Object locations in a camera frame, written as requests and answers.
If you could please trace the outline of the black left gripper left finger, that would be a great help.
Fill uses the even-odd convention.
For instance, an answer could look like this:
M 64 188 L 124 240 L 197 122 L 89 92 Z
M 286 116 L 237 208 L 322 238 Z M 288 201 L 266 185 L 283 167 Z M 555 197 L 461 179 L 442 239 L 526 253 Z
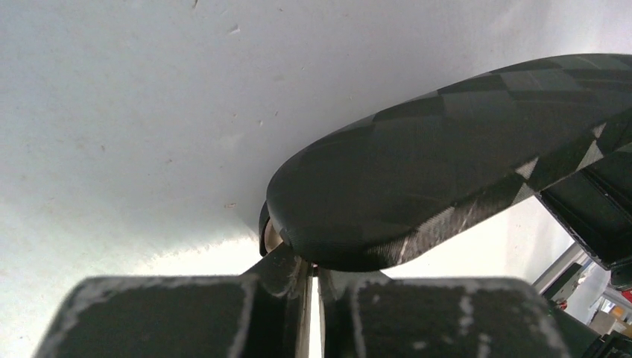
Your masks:
M 281 245 L 237 276 L 89 277 L 36 357 L 305 357 L 312 267 Z

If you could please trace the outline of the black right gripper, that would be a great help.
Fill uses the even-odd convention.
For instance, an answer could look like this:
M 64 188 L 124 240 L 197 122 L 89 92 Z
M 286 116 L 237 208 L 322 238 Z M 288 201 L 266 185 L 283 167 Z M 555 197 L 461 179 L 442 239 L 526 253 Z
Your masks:
M 631 289 L 631 153 L 616 151 L 536 194 L 586 254 Z

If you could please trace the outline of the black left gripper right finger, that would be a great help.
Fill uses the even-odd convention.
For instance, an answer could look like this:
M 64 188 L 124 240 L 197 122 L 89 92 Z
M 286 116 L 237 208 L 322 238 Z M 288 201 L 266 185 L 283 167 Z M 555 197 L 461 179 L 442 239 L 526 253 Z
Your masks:
M 503 277 L 320 269 L 325 357 L 569 357 L 544 299 Z

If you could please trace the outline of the black glasses case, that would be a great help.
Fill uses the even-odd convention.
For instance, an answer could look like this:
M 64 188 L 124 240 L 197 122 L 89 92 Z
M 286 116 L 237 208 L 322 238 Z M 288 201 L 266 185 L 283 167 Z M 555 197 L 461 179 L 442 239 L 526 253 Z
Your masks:
M 530 60 L 308 145 L 271 178 L 259 226 L 319 266 L 386 269 L 616 151 L 631 153 L 631 56 Z

